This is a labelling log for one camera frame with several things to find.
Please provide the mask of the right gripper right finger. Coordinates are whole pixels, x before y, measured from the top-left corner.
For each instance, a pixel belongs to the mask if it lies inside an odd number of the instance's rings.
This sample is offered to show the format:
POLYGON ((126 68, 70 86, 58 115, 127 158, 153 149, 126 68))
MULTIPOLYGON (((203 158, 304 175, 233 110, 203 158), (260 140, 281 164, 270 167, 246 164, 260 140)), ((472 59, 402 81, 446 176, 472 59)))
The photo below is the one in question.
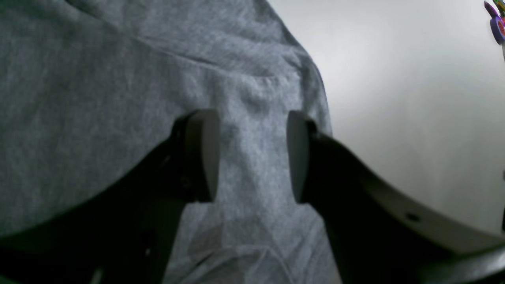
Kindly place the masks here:
POLYGON ((286 138, 294 199, 322 217, 342 283, 504 283, 504 237, 399 192, 301 111, 286 138))

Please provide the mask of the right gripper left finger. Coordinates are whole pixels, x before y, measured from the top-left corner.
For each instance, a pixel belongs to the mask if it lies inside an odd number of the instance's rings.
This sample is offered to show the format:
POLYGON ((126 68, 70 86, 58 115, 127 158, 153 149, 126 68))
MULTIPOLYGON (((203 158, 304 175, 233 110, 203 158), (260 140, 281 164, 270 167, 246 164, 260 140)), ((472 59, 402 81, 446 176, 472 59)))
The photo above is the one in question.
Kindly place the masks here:
POLYGON ((1 279, 17 284, 159 284, 188 203, 217 194, 220 118, 177 119, 170 137, 104 192, 1 238, 1 279))

